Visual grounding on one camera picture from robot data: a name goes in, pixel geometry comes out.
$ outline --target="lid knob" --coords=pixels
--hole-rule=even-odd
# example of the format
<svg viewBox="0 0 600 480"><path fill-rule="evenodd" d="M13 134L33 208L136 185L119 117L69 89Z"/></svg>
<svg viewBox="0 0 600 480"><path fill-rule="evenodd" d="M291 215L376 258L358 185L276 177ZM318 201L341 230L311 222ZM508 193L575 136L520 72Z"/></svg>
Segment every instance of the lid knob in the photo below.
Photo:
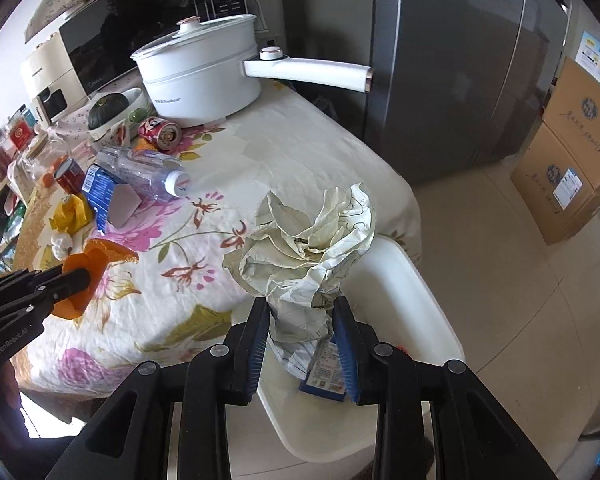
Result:
<svg viewBox="0 0 600 480"><path fill-rule="evenodd" d="M178 22L178 25L180 25L180 30L176 33L176 36L189 34L194 30L203 28L203 25L200 23L200 16L189 16L188 18L184 18L184 20Z"/></svg>
<svg viewBox="0 0 600 480"><path fill-rule="evenodd" d="M266 46L260 49L260 59L265 61L272 61L274 59L282 59L284 54L282 49L278 46Z"/></svg>

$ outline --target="electric pot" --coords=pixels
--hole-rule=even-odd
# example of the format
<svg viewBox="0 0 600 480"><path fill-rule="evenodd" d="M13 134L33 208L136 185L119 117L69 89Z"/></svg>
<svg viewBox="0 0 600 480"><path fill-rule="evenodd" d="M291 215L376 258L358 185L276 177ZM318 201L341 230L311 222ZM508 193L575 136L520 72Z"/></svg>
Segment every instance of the electric pot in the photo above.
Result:
<svg viewBox="0 0 600 480"><path fill-rule="evenodd" d="M158 115L182 127L224 118L258 97L259 77L370 90L368 66L293 59L276 46L261 49L258 58L255 18L242 14L200 23L193 16L178 22L176 33L136 50L131 58Z"/></svg>

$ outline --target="clear plastic bottle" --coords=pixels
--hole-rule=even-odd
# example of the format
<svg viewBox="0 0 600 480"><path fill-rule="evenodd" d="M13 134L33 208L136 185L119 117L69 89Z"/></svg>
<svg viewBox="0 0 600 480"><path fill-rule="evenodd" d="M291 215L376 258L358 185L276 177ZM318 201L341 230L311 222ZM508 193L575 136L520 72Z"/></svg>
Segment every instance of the clear plastic bottle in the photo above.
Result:
<svg viewBox="0 0 600 480"><path fill-rule="evenodd" d="M96 156L96 164L130 184L143 198L169 202L185 196L191 177L180 162L169 155L144 151L147 153L106 147Z"/></svg>

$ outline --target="pot handle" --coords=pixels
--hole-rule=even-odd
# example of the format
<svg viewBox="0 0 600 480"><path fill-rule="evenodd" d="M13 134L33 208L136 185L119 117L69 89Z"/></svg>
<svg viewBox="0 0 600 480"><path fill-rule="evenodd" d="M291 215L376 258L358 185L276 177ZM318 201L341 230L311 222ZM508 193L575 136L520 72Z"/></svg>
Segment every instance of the pot handle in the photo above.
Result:
<svg viewBox="0 0 600 480"><path fill-rule="evenodd" d="M275 60L247 60L242 62L248 77L265 77L304 81L337 86L356 92L371 91L373 69L364 65L283 57Z"/></svg>

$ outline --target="green pumpkin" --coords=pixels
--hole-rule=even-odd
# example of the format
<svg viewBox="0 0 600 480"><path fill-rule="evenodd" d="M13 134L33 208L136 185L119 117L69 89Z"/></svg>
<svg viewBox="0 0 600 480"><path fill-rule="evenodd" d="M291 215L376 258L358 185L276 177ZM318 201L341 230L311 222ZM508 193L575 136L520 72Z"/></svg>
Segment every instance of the green pumpkin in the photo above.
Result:
<svg viewBox="0 0 600 480"><path fill-rule="evenodd" d="M89 129L95 130L108 123L129 106L129 99L124 94L107 94L96 101L89 112Z"/></svg>

